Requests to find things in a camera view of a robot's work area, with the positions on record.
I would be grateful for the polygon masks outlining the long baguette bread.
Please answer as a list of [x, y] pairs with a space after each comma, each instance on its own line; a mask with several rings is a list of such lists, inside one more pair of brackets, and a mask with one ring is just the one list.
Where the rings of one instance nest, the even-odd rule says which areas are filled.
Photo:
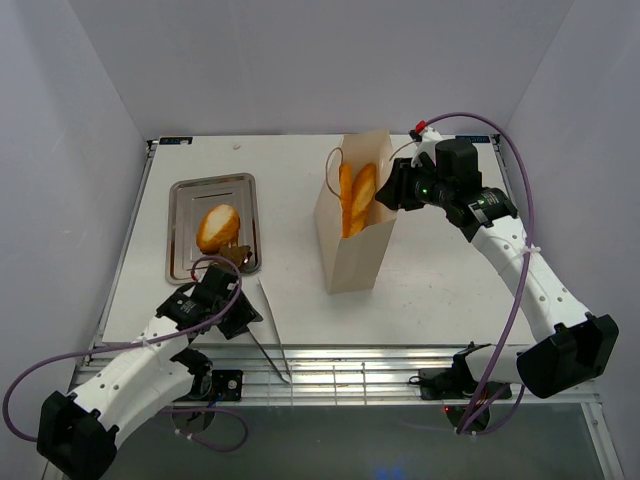
[[339, 168], [340, 203], [342, 209], [342, 237], [350, 236], [352, 222], [352, 167], [343, 162]]
[[352, 185], [352, 222], [350, 236], [360, 233], [366, 225], [371, 202], [376, 193], [377, 166], [366, 164], [357, 174]]

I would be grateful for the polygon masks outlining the metal tongs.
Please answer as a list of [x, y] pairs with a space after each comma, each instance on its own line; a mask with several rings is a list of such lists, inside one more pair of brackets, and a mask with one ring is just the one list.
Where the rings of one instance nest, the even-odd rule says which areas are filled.
[[244, 287], [245, 293], [261, 316], [260, 321], [254, 321], [250, 324], [249, 335], [276, 376], [285, 384], [291, 384], [293, 373], [267, 293], [266, 284], [256, 274], [244, 276], [243, 279], [248, 281], [248, 284]]

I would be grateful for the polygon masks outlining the beige paper bag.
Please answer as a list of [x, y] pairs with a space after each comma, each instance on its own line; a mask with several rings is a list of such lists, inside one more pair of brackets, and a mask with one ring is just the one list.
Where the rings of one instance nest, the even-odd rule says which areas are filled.
[[395, 154], [386, 130], [345, 135], [325, 162], [314, 218], [327, 292], [374, 287], [396, 221], [375, 200]]

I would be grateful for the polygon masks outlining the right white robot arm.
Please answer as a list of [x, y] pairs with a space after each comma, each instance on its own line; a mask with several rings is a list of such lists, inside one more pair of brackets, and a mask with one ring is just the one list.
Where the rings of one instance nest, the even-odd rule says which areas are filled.
[[450, 372], [458, 394], [474, 397], [496, 382], [520, 384], [548, 398], [603, 374], [619, 335], [617, 324], [576, 299], [528, 244], [509, 197], [484, 186], [470, 141], [431, 140], [414, 157], [394, 159], [375, 199], [395, 211], [443, 209], [493, 266], [529, 324], [534, 342], [526, 348], [470, 345], [456, 354]]

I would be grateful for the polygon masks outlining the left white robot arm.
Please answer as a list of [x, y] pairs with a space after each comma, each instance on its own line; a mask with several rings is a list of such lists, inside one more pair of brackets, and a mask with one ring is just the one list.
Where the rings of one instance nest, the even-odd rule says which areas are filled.
[[106, 367], [44, 401], [38, 453], [71, 479], [98, 479], [124, 441], [167, 405], [212, 399], [212, 362], [190, 345], [212, 327], [233, 338], [260, 320], [240, 282], [233, 263], [211, 258], [203, 277], [177, 288]]

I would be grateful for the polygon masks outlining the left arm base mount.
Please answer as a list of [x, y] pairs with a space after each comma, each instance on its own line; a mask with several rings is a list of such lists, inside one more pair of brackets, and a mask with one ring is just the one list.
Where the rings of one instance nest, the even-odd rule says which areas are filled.
[[199, 401], [240, 401], [243, 377], [242, 370], [212, 370], [195, 381], [191, 396]]

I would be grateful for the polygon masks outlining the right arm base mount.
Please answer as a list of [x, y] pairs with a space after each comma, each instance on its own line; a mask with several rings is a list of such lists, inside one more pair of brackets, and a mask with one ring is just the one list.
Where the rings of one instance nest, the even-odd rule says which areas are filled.
[[477, 382], [462, 377], [452, 368], [424, 368], [412, 375], [407, 383], [419, 389], [422, 400], [470, 400]]

